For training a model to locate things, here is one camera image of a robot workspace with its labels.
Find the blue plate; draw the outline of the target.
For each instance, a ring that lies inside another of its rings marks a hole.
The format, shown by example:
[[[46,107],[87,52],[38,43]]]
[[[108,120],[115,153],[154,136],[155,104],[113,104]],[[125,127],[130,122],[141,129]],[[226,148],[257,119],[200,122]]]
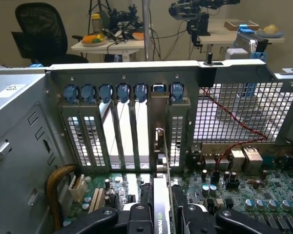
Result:
[[[282,31],[274,31],[274,30],[258,30],[256,34],[260,37],[267,38],[267,39],[278,39],[284,36],[284,32]]]

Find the large silver port block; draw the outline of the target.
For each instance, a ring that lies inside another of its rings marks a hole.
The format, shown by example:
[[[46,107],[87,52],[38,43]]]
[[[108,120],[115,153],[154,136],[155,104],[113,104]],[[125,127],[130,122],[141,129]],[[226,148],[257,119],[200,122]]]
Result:
[[[263,158],[254,147],[248,146],[242,148],[245,155],[245,162],[243,165],[243,174],[245,176],[254,176],[259,174],[259,170],[263,163]]]

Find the perforated metal slot cover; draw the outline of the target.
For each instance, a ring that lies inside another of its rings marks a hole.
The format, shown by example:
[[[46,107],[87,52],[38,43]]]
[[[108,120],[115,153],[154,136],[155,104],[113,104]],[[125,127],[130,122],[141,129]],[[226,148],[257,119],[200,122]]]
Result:
[[[86,147],[96,172],[107,171],[105,137],[98,105],[82,105],[80,116],[86,138]]]
[[[60,105],[59,111],[62,116],[69,142],[71,144],[73,155],[81,166],[86,166],[84,155],[84,137],[81,130],[81,122],[77,106]]]
[[[187,99],[172,103],[168,109],[168,161],[172,172],[183,170],[189,109]]]

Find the black office chair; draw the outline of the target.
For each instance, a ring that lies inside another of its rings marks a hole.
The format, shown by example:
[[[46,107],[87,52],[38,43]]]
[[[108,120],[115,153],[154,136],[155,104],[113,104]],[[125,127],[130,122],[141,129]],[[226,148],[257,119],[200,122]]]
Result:
[[[57,9],[44,2],[19,5],[15,10],[20,32],[13,39],[24,59],[44,67],[53,64],[88,63],[82,55],[69,54],[68,39]]]

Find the silver vertical pole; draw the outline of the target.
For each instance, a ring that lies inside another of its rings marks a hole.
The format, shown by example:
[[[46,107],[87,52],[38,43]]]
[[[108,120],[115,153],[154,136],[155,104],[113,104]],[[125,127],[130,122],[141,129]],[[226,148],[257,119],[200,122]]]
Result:
[[[142,13],[144,24],[144,50],[145,60],[150,61],[150,36],[149,36],[149,15],[148,15],[148,0],[142,0]]]

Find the hard disk with blue bracket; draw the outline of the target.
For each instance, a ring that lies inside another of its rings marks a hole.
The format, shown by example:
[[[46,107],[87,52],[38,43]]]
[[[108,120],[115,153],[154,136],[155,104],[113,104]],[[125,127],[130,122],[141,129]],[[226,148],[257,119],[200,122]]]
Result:
[[[241,24],[239,25],[233,46],[234,48],[242,48],[246,50],[250,59],[260,59],[266,62],[266,49],[268,44],[268,39],[258,36],[246,24]]]

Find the silver PC case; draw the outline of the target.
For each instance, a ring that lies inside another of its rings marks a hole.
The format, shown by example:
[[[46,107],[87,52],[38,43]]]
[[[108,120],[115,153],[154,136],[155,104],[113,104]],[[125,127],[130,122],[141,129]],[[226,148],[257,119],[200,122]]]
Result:
[[[275,74],[259,59],[212,62],[217,71],[211,88],[199,88],[203,62],[195,60],[0,68],[0,92],[12,84],[25,84],[12,96],[0,98],[0,234],[54,234],[66,227],[63,221],[75,201],[68,190],[74,176],[154,177],[149,130],[154,84],[164,84],[169,96],[166,140],[170,86],[181,83],[183,100],[190,102],[183,170],[187,157],[203,148],[220,150],[221,158],[233,148],[245,146],[293,149],[293,69]],[[63,96],[70,84],[79,88],[78,104],[68,104]],[[95,104],[82,100],[81,89],[86,84],[95,87]],[[103,84],[113,88],[108,104],[99,97]],[[126,103],[118,100],[120,84],[130,87]],[[135,99],[137,84],[147,86],[143,103]],[[78,107],[86,166],[73,155],[60,105]],[[82,105],[99,106],[108,167],[105,172],[96,172],[89,157],[80,116]],[[169,175],[182,171],[169,168]]]

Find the bottle with yellow cap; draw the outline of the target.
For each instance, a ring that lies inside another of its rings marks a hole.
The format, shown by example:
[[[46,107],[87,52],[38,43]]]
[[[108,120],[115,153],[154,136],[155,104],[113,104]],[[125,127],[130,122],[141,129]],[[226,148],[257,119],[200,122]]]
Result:
[[[102,22],[101,16],[99,13],[93,13],[91,15],[91,22],[94,34],[101,34],[102,33]]]

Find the white desk with equipment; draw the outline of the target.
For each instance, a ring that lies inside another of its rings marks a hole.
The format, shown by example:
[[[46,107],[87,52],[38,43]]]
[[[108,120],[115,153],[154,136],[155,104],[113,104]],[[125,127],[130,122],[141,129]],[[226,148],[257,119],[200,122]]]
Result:
[[[122,57],[122,61],[130,62],[130,56],[132,54],[135,54],[144,49],[144,39],[120,39],[114,41],[113,39],[105,38],[105,40],[106,44],[98,47],[85,47],[82,45],[82,41],[80,41],[73,45],[71,50],[84,54],[119,55]]]

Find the green motherboard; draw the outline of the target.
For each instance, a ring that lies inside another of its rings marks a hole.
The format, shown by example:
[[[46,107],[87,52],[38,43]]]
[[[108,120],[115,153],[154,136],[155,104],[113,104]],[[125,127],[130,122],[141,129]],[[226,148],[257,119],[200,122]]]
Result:
[[[211,214],[226,207],[284,234],[293,234],[293,149],[271,145],[251,147],[263,158],[258,175],[244,175],[243,167],[240,172],[232,171],[231,152],[221,158],[220,150],[203,148],[187,157],[185,169],[172,173],[170,182],[181,187],[188,202],[205,206]],[[140,202],[141,187],[151,185],[153,177],[149,174],[89,173],[85,180],[84,199],[71,203],[64,226],[88,213],[96,188],[104,190],[104,206],[122,212],[127,204]]]

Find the plate of toy fruit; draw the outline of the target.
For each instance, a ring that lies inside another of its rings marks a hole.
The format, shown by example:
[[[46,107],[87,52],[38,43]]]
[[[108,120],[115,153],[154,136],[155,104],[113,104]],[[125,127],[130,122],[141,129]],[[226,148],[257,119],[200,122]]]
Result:
[[[104,44],[106,44],[106,40],[103,34],[87,35],[82,39],[82,45],[85,47],[98,47]]]

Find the white expansion slot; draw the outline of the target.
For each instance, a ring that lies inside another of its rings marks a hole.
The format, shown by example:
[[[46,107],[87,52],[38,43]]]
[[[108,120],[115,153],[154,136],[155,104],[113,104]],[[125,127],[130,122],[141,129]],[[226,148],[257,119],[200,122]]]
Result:
[[[98,197],[98,193],[99,193],[99,189],[96,188],[95,191],[94,191],[94,194],[93,194],[93,197],[92,197],[92,201],[91,201],[91,204],[90,204],[90,207],[89,207],[89,210],[88,210],[88,213],[92,213],[94,211],[94,208],[95,208],[95,204],[96,204],[96,201],[97,201],[97,197]]]
[[[102,208],[104,206],[104,190],[103,188],[96,189],[95,190],[95,205],[94,205],[94,210],[97,210],[99,208]]]

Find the white desk with plate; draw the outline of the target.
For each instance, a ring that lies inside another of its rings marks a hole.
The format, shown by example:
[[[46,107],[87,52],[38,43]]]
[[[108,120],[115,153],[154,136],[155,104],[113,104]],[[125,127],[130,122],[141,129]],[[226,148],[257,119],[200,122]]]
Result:
[[[226,21],[237,21],[237,19],[211,19],[209,20],[208,32],[210,36],[199,36],[202,45],[233,45],[237,31],[228,30],[224,24]]]

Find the blue slot retention clip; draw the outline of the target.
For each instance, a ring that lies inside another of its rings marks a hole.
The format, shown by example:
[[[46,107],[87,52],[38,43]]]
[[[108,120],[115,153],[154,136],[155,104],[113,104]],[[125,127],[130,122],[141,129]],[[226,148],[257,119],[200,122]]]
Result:
[[[68,104],[79,103],[79,88],[76,85],[70,84],[64,88],[63,96]]]
[[[117,87],[117,96],[118,96],[118,100],[121,103],[128,102],[129,95],[130,95],[130,87],[127,84],[120,84]]]
[[[152,86],[152,91],[156,93],[163,94],[166,91],[166,86],[164,84],[154,84]]]
[[[184,87],[181,83],[175,82],[170,86],[171,102],[182,102]]]
[[[96,103],[96,90],[91,84],[86,84],[81,89],[81,97],[86,104]]]
[[[113,88],[111,85],[103,84],[99,88],[99,97],[104,104],[110,103],[112,99]]]
[[[145,84],[137,84],[134,87],[135,99],[139,103],[145,102],[147,99],[147,86]]]

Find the bread roll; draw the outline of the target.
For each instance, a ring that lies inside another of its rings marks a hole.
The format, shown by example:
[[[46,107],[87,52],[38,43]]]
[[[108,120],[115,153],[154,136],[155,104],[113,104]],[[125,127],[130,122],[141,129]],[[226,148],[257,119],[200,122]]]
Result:
[[[265,34],[274,35],[274,34],[276,34],[278,32],[278,28],[274,24],[271,24],[269,26],[266,26],[263,29],[263,32]]]

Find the grey plastic block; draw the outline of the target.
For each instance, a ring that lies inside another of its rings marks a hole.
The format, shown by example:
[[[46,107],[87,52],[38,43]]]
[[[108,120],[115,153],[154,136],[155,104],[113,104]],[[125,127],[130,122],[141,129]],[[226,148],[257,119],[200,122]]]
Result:
[[[229,48],[225,54],[225,60],[229,59],[248,59],[248,52],[242,48]]]

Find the white label sticker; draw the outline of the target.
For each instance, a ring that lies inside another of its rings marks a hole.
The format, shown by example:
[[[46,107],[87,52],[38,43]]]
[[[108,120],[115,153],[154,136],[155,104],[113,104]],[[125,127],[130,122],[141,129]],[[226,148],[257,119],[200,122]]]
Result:
[[[8,98],[24,87],[25,87],[25,84],[9,85],[3,91],[0,92],[0,98]]]

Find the black intrusion switch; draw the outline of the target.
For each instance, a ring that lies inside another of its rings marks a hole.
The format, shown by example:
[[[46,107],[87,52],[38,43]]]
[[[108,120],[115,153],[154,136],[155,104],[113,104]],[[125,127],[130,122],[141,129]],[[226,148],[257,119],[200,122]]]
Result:
[[[207,60],[203,62],[203,67],[199,69],[199,88],[211,88],[214,85],[217,68],[212,62],[213,53],[208,53]]]

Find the small silver port block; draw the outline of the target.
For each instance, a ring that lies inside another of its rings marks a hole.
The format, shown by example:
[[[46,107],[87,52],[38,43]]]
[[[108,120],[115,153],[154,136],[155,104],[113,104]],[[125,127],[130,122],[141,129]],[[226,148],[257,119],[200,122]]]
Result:
[[[245,155],[241,149],[231,150],[231,170],[234,172],[242,171],[242,167],[245,161]]]

